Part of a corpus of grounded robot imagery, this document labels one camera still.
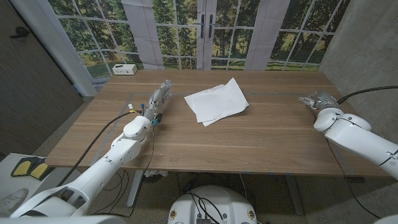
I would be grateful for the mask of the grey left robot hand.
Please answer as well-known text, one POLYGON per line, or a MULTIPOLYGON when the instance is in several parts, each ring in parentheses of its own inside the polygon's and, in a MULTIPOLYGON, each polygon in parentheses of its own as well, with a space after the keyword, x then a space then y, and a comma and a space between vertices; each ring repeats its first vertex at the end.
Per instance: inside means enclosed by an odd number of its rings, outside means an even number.
POLYGON ((161 112, 164 103, 170 97, 170 86, 171 81, 166 80, 153 92, 143 110, 143 117, 150 121, 155 120, 155 117, 161 112))

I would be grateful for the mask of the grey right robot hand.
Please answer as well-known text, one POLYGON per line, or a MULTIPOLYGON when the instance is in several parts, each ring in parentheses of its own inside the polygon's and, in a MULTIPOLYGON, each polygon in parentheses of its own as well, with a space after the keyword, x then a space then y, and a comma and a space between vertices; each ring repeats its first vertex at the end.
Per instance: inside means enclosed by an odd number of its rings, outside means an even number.
POLYGON ((326 108, 341 108, 337 99, 323 90, 317 90, 309 96, 299 97, 298 100, 304 103, 314 115, 326 108))

